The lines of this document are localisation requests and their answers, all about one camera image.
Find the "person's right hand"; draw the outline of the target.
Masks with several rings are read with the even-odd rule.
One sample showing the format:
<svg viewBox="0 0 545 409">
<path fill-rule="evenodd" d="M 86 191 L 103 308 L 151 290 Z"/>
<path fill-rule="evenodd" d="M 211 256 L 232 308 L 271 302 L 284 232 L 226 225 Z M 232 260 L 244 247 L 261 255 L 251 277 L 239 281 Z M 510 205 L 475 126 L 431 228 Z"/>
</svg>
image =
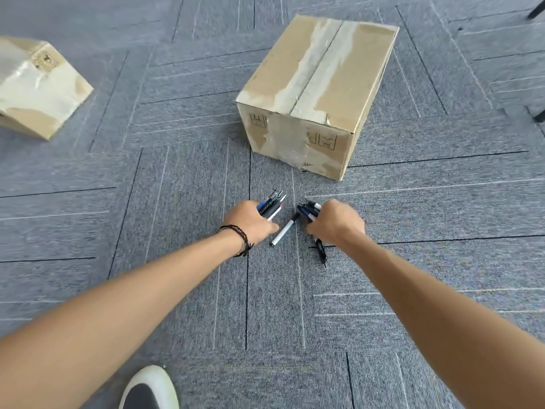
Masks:
<svg viewBox="0 0 545 409">
<path fill-rule="evenodd" d="M 366 239 L 364 219 L 351 206 L 337 199 L 326 201 L 314 222 L 325 224 L 325 237 L 317 238 L 342 249 L 360 247 Z"/>
</svg>

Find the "person's left hand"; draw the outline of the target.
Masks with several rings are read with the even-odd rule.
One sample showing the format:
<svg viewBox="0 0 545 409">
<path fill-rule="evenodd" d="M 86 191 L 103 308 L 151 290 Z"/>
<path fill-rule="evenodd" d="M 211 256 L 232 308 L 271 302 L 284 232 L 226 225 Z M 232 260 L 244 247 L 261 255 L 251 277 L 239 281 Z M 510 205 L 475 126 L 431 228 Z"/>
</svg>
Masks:
<svg viewBox="0 0 545 409">
<path fill-rule="evenodd" d="M 235 226 L 241 229 L 246 235 L 246 241 L 249 245 L 255 245 L 266 239 L 268 236 L 255 236 L 256 220 L 265 220 L 260 216 L 256 207 L 259 202 L 253 200 L 243 200 L 231 208 L 223 218 L 221 227 Z"/>
</svg>

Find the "bundle of black blue pens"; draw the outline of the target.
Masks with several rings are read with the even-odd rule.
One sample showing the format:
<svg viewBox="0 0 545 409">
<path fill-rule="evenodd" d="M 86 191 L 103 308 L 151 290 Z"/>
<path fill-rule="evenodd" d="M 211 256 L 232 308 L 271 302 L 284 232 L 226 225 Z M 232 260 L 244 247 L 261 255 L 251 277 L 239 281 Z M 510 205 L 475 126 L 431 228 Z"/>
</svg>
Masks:
<svg viewBox="0 0 545 409">
<path fill-rule="evenodd" d="M 305 203 L 299 203 L 297 205 L 298 211 L 306 217 L 309 224 L 314 222 L 321 209 L 322 206 L 319 203 L 315 203 L 313 201 L 306 201 Z M 325 251 L 324 244 L 321 239 L 314 237 L 315 240 L 315 246 L 317 249 L 319 261 L 321 262 L 322 266 L 326 269 L 328 267 L 328 256 Z"/>
<path fill-rule="evenodd" d="M 256 209 L 261 217 L 272 221 L 274 216 L 282 209 L 285 198 L 286 194 L 283 190 L 274 190 L 265 201 L 258 204 Z"/>
</svg>

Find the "person's right forearm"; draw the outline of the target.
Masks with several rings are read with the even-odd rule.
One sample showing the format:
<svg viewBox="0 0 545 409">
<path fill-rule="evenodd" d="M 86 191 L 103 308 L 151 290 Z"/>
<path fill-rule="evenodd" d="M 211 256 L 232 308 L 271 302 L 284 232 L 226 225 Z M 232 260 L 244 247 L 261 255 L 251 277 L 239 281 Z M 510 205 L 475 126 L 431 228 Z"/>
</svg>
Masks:
<svg viewBox="0 0 545 409">
<path fill-rule="evenodd" d="M 545 344 L 365 233 L 328 239 L 360 266 L 467 409 L 545 409 Z"/>
</svg>

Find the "person's left forearm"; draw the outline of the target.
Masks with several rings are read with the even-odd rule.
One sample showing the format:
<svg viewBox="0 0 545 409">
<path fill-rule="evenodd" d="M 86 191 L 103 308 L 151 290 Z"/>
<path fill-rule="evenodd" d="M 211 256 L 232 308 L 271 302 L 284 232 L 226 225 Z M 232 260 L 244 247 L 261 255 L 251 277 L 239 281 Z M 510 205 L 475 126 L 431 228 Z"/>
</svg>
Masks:
<svg viewBox="0 0 545 409">
<path fill-rule="evenodd" d="M 256 241 L 222 228 L 0 339 L 0 409 L 79 409 L 192 289 Z"/>
</svg>

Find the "white marker pen black cap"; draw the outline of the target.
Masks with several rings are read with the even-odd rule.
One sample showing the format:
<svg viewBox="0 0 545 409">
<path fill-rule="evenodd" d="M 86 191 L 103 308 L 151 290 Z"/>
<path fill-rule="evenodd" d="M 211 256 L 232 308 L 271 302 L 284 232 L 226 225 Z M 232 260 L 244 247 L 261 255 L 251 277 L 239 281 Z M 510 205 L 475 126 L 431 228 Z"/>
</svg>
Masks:
<svg viewBox="0 0 545 409">
<path fill-rule="evenodd" d="M 292 215 L 292 217 L 286 222 L 286 224 L 282 227 L 282 229 L 279 231 L 279 233 L 276 235 L 276 237 L 271 241 L 270 245 L 272 247 L 275 247 L 285 236 L 285 234 L 290 230 L 290 228 L 296 223 L 296 221 L 300 218 L 301 213 L 296 212 Z"/>
</svg>

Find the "large taped cardboard box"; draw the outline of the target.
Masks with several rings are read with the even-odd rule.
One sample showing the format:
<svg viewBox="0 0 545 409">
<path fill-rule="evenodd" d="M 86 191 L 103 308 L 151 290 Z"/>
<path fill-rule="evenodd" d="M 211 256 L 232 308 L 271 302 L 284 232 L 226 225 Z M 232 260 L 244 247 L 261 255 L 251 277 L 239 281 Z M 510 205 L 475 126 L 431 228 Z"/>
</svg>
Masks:
<svg viewBox="0 0 545 409">
<path fill-rule="evenodd" d="M 398 33 L 296 15 L 235 100 L 251 150 L 341 181 Z"/>
</svg>

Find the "white and grey shoe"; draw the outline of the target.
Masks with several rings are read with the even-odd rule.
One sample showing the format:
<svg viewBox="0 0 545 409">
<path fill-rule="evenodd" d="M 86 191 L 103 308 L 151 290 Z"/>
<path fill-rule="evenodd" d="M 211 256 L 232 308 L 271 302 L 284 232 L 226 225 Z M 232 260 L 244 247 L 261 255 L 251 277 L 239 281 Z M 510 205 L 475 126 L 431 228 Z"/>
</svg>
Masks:
<svg viewBox="0 0 545 409">
<path fill-rule="evenodd" d="M 148 365 L 129 381 L 118 409 L 180 409 L 180 404 L 167 371 L 158 365 Z"/>
</svg>

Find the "small taped cardboard box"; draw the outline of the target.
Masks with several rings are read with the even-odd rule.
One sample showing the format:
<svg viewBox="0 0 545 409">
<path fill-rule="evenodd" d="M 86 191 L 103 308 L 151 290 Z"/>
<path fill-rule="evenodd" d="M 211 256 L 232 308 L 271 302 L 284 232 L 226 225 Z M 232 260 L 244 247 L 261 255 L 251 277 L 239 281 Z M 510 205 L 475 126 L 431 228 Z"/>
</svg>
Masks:
<svg viewBox="0 0 545 409">
<path fill-rule="evenodd" d="M 49 141 L 93 91 L 51 43 L 0 36 L 0 128 Z"/>
</svg>

